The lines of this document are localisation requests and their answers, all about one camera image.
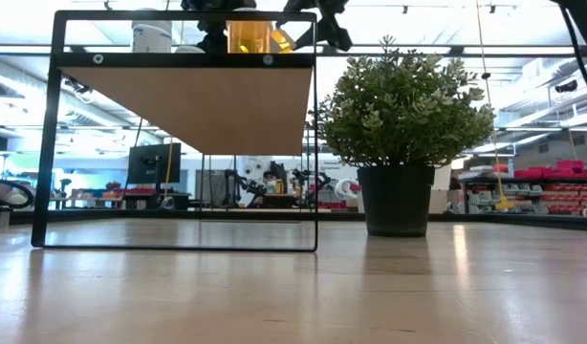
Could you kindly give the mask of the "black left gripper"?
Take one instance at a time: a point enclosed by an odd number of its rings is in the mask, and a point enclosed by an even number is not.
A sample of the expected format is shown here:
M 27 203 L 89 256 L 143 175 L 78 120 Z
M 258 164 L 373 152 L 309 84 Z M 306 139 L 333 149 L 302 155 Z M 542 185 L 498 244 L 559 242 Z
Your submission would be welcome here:
M 184 11 L 234 11 L 240 8 L 255 8 L 255 0 L 181 0 Z M 205 33 L 197 47 L 206 53 L 226 53 L 228 39 L 225 21 L 200 21 L 197 28 Z

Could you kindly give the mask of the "green plant in black pot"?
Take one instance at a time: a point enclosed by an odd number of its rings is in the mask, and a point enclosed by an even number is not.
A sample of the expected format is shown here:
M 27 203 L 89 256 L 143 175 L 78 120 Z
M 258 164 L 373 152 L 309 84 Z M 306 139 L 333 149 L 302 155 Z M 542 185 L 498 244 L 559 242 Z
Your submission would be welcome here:
M 366 229 L 424 237 L 436 171 L 494 130 L 494 111 L 460 58 L 394 47 L 351 57 L 312 110 L 316 136 L 357 169 Z

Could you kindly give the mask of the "rack with red bins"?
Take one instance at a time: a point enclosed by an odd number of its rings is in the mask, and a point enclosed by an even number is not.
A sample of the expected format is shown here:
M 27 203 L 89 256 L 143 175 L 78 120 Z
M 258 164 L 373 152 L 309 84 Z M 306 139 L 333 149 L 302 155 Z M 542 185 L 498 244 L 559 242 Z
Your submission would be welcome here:
M 513 161 L 472 167 L 458 177 L 466 214 L 533 214 L 587 217 L 583 161 L 516 169 Z

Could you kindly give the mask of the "black aluminium table frame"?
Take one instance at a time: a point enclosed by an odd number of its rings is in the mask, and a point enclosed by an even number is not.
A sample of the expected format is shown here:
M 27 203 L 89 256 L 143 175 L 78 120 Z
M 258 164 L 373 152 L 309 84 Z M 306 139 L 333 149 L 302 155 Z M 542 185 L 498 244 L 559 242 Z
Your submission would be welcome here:
M 47 221 L 50 223 L 76 222 L 85 220 L 112 219 L 177 219 L 214 221 L 252 221 L 252 222 L 363 222 L 362 213 L 320 212 L 235 212 L 235 211 L 166 211 L 166 210 L 109 210 L 73 209 L 50 210 Z M 532 214 L 430 214 L 430 222 L 440 223 L 490 223 L 515 226 L 537 226 L 587 231 L 587 217 L 532 215 Z

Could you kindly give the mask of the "orange medicine bottle white cap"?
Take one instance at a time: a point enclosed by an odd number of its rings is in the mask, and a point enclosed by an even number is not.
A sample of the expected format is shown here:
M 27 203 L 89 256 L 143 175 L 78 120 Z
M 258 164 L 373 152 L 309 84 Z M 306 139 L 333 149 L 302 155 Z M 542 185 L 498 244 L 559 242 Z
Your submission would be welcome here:
M 271 21 L 227 22 L 229 54 L 268 54 L 272 51 Z
M 290 54 L 295 49 L 295 41 L 282 29 L 271 32 L 271 52 L 273 54 Z

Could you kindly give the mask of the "black monitor on stand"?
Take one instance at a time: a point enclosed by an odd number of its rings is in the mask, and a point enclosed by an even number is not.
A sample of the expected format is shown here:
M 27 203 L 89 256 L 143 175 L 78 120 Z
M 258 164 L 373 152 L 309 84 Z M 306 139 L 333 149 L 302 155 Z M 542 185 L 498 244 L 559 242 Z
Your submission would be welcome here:
M 133 184 L 178 183 L 181 173 L 179 143 L 132 147 L 127 181 Z

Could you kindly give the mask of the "white curved object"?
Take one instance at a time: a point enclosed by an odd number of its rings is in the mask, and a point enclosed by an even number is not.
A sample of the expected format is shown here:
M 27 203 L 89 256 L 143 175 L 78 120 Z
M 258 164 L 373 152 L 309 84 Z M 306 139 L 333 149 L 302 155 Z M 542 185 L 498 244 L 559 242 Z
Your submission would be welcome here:
M 359 182 L 354 179 L 342 179 L 334 186 L 336 196 L 343 200 L 356 200 L 359 193 Z

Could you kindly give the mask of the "wooden shelf with black frame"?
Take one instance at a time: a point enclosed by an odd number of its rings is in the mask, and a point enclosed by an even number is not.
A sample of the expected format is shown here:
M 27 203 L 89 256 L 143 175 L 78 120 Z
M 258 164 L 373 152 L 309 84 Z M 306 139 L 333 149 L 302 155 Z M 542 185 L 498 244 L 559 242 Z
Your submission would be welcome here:
M 316 52 L 67 53 L 71 21 L 307 22 L 312 12 L 57 11 L 31 244 L 45 248 L 61 78 L 72 76 L 203 155 L 296 156 L 308 101 L 317 98 Z

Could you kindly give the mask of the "person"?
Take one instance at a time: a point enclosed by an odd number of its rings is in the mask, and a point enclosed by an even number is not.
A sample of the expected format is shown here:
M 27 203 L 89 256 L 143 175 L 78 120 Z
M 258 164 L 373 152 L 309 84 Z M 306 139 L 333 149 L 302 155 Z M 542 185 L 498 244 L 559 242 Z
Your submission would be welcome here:
M 273 172 L 263 173 L 263 185 L 259 196 L 250 201 L 251 208 L 286 208 L 286 183 Z

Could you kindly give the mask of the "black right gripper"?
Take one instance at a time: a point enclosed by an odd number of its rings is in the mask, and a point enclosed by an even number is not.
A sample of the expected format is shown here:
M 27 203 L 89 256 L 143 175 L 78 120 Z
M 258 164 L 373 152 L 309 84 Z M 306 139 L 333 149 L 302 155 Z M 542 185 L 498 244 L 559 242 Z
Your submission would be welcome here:
M 342 28 L 332 14 L 343 13 L 347 0 L 288 0 L 283 11 L 302 11 L 319 9 L 323 16 L 316 24 L 305 31 L 294 42 L 294 50 L 312 46 L 320 41 L 326 41 L 330 47 L 348 52 L 353 42 L 348 31 Z

